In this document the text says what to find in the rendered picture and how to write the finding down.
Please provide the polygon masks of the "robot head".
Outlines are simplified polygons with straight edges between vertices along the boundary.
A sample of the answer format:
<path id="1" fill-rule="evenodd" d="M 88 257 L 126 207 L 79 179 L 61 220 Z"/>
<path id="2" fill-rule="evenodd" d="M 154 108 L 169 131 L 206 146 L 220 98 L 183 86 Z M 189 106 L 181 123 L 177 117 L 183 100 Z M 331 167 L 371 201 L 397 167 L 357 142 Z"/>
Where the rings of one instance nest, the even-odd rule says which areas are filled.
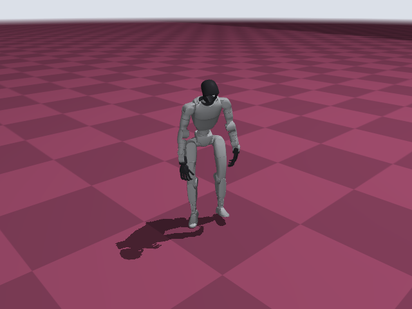
<path id="1" fill-rule="evenodd" d="M 216 100 L 219 89 L 217 84 L 213 80 L 205 80 L 201 84 L 201 90 L 203 96 L 199 98 L 199 101 L 204 100 L 206 103 L 201 102 L 205 106 L 213 105 L 214 101 Z M 213 96 L 215 95 L 215 97 Z"/>

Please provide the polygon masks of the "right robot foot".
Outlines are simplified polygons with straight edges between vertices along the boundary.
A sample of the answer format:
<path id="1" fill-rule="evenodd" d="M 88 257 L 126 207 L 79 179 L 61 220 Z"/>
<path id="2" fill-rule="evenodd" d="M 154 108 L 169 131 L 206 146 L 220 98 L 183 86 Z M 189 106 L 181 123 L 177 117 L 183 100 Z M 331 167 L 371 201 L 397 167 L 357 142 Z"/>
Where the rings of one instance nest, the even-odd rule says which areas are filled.
<path id="1" fill-rule="evenodd" d="M 196 209 L 196 215 L 195 215 L 195 212 L 193 212 L 193 214 L 191 213 L 191 217 L 190 217 L 190 220 L 189 220 L 189 227 L 190 228 L 194 228 L 194 227 L 197 226 L 197 224 L 198 224 L 198 215 L 199 215 L 199 213 L 198 213 L 197 209 Z"/>

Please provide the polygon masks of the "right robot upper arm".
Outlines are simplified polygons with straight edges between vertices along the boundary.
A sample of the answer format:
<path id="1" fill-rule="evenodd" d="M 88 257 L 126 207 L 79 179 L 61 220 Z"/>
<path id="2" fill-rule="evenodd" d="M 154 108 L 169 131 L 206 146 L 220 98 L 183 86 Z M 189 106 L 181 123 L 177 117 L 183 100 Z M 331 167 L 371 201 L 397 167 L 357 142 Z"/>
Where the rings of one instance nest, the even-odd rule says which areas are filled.
<path id="1" fill-rule="evenodd" d="M 179 128 L 179 130 L 183 131 L 182 138 L 189 137 L 189 130 L 187 130 L 187 126 L 189 125 L 189 121 L 191 119 L 191 115 L 194 113 L 194 110 L 195 110 L 194 102 L 184 104 L 182 107 L 182 115 L 180 119 L 180 128 Z"/>

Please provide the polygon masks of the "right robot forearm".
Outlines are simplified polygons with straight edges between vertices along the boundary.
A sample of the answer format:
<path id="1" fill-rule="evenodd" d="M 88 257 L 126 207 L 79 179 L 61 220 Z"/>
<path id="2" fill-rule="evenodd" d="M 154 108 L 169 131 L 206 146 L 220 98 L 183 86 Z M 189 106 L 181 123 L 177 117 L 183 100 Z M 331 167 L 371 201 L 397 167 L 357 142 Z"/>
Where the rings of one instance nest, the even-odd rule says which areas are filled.
<path id="1" fill-rule="evenodd" d="M 187 141 L 185 139 L 182 139 L 183 137 L 183 131 L 179 130 L 178 132 L 178 161 L 180 163 L 184 163 L 184 156 L 186 156 L 187 151 L 186 151 L 186 143 Z"/>

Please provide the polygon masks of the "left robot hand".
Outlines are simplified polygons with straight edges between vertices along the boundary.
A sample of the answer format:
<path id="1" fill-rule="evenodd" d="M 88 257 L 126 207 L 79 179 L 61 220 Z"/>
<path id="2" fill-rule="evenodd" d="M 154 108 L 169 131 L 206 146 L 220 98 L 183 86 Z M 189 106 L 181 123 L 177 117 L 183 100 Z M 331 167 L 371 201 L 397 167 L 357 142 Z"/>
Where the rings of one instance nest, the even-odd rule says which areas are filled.
<path id="1" fill-rule="evenodd" d="M 232 167 L 234 165 L 235 161 L 237 160 L 238 154 L 239 154 L 238 148 L 234 148 L 233 153 L 234 153 L 234 158 L 232 160 L 229 160 L 229 161 L 232 161 L 232 162 L 229 162 L 228 167 Z"/>

